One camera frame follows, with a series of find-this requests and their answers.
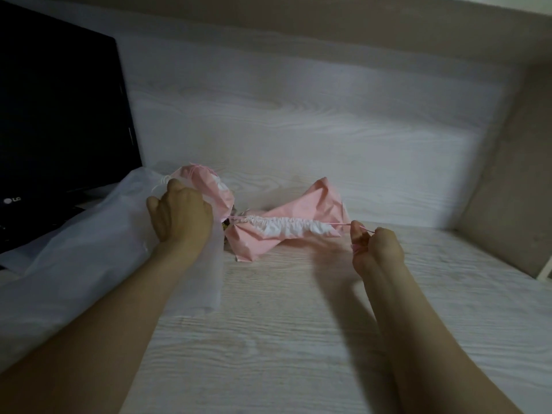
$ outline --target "desk surface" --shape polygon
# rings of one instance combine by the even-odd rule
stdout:
[[[451,232],[395,230],[462,347],[525,413],[548,412],[552,287]],[[226,253],[221,308],[160,320],[122,412],[400,412],[347,243],[288,241],[254,263]]]

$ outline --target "translucent plastic bag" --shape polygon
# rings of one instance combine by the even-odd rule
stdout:
[[[151,195],[161,197],[164,181],[161,174],[138,168],[100,204],[57,231],[0,254],[0,264],[21,276],[0,288],[0,370],[71,322],[148,258],[158,240],[145,202]],[[208,243],[164,315],[194,316],[220,305],[224,232],[214,217]]]

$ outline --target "black monitor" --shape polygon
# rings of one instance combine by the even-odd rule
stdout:
[[[3,1],[0,38],[1,252],[141,160],[114,38]]]

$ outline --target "person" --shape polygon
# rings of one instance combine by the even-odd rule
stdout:
[[[0,375],[5,413],[117,413],[163,307],[208,240],[212,209],[169,181],[147,208],[160,243],[152,256],[42,346]],[[439,319],[404,263],[397,237],[354,221],[353,266],[388,349],[407,413],[521,411],[472,362]]]

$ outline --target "hand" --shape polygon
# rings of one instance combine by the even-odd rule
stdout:
[[[357,246],[353,255],[353,267],[361,277],[374,268],[405,262],[405,252],[395,232],[377,228],[375,234],[370,235],[361,228],[363,226],[358,221],[350,224],[350,240]]]
[[[150,196],[146,205],[161,242],[157,248],[195,261],[212,229],[212,208],[202,194],[171,179],[161,200]]]

